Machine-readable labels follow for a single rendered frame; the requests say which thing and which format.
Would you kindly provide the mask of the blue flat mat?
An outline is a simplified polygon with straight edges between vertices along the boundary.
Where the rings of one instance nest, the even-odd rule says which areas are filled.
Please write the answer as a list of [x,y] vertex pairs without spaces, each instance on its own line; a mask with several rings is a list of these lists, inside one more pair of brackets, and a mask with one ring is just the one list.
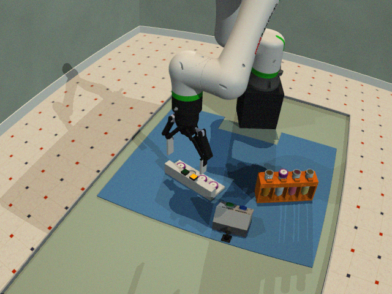
[[[189,137],[173,136],[167,155],[161,133],[170,110],[97,195],[114,204],[185,231],[287,262],[313,267],[330,194],[337,148],[281,133],[278,144],[218,129],[224,116],[199,113],[213,154],[203,174],[225,189],[211,201],[165,173],[181,160],[200,171],[200,155]],[[308,201],[257,203],[258,172],[313,169],[318,179]],[[212,229],[216,206],[230,202],[254,209],[246,237]]]

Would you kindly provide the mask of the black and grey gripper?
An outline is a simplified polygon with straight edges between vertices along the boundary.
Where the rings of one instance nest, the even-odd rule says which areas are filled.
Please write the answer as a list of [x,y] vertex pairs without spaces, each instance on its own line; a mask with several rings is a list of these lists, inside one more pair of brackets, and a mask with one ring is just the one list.
[[[167,139],[167,155],[174,152],[173,147],[173,136],[177,132],[189,137],[189,140],[193,142],[197,152],[200,155],[200,175],[206,171],[207,160],[213,157],[205,129],[199,129],[197,124],[199,120],[199,114],[194,116],[180,116],[176,113],[168,117],[168,122],[162,131],[162,135]],[[177,128],[169,133],[173,124],[176,123]],[[193,134],[195,134],[194,137]]]

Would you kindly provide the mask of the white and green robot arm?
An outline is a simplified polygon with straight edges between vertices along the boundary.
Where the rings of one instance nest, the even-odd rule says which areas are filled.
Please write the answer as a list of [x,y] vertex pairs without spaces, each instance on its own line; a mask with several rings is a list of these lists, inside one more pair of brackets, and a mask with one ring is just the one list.
[[232,100],[247,85],[265,92],[279,86],[285,40],[266,28],[279,1],[216,0],[214,36],[224,49],[216,59],[190,50],[172,57],[168,71],[174,113],[199,114],[203,91]]

